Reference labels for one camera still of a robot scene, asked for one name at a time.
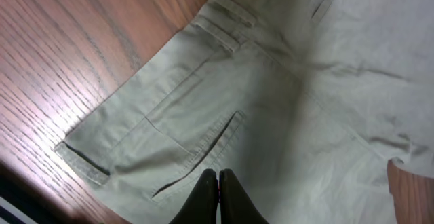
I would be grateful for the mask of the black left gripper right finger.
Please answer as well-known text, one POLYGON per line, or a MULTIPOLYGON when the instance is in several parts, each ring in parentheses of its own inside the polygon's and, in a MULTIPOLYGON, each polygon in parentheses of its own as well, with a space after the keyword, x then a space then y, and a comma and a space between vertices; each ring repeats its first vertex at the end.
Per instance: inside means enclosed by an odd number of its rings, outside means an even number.
POLYGON ((224 169, 219 174, 220 216, 222 224, 268 224, 245 192, 235 173, 224 169))

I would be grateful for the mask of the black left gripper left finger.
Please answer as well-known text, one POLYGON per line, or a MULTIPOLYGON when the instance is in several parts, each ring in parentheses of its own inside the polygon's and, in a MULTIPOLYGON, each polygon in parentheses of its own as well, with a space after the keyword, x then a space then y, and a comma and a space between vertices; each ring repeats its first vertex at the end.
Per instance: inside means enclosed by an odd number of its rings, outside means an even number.
POLYGON ((212 169, 205 169, 170 224, 216 224, 217 206, 216 172, 212 169))

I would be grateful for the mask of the light khaki green shorts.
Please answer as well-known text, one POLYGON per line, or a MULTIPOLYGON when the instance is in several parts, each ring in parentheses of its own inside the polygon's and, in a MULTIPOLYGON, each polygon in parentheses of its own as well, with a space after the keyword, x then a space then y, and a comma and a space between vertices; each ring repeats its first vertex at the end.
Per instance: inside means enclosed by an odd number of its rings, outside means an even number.
POLYGON ((433 176, 433 0, 207 0, 55 148, 131 223, 231 169, 271 223, 394 223, 433 176))

